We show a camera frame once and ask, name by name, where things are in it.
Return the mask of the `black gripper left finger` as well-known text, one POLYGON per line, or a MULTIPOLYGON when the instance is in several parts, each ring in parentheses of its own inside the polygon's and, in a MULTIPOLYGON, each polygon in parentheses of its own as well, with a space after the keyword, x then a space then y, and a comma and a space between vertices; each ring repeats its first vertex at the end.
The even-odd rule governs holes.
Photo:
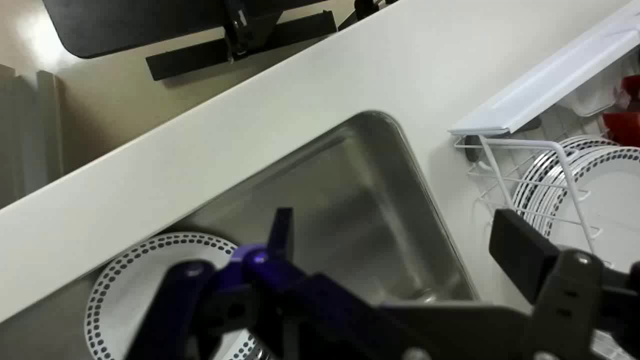
POLYGON ((277 208, 267 235, 265 253, 271 261, 294 258, 294 210, 277 208))

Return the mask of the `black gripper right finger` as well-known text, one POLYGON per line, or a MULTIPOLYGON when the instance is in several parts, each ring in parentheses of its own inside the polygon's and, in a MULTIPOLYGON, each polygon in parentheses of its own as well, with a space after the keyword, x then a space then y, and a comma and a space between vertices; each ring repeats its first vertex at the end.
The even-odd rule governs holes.
POLYGON ((494 211, 488 252, 529 303, 558 258, 558 247, 509 208, 494 211))

